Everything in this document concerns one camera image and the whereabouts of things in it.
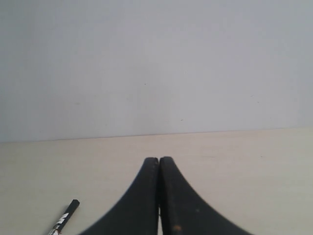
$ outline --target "gray wall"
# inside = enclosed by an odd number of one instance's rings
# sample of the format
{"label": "gray wall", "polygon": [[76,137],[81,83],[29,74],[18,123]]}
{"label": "gray wall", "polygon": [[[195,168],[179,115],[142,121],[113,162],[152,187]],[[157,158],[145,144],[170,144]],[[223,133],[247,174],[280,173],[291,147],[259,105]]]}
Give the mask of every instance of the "gray wall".
{"label": "gray wall", "polygon": [[311,0],[2,0],[0,141],[313,125]]}

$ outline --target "white wall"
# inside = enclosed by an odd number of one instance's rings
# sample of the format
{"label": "white wall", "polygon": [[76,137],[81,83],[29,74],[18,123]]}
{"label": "white wall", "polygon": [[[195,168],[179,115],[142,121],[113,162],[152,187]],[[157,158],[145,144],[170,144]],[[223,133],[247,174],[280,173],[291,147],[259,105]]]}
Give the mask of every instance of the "white wall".
{"label": "white wall", "polygon": [[2,0],[0,141],[313,125],[311,0]]}

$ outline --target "table surface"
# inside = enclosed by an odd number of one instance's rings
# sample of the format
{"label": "table surface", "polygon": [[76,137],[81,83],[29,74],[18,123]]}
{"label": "table surface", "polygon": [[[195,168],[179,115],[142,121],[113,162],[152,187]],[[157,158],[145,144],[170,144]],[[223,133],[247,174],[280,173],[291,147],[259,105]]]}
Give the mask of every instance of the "table surface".
{"label": "table surface", "polygon": [[301,128],[1,143],[0,234],[46,235],[77,198],[63,230],[77,235],[119,200],[144,158],[162,156],[247,231],[313,233],[313,128]]}

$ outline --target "wooden table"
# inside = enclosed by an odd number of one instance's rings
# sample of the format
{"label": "wooden table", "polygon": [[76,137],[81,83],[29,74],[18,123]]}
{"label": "wooden table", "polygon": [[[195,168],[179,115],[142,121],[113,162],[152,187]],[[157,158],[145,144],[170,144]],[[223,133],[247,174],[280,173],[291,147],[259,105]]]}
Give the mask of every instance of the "wooden table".
{"label": "wooden table", "polygon": [[77,198],[63,230],[77,235],[117,202],[145,157],[162,156],[249,232],[313,233],[313,128],[302,128],[1,143],[0,234],[46,235]]}

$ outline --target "black rubber tip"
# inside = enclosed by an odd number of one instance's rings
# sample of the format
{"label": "black rubber tip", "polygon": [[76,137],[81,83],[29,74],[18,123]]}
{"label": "black rubber tip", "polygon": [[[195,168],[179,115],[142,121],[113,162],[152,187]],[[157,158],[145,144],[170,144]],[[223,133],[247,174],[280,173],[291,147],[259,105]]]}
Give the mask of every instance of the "black rubber tip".
{"label": "black rubber tip", "polygon": [[203,201],[171,157],[160,159],[159,191],[164,235],[249,235]]}
{"label": "black rubber tip", "polygon": [[158,159],[146,158],[123,197],[81,235],[157,235],[157,176]]}

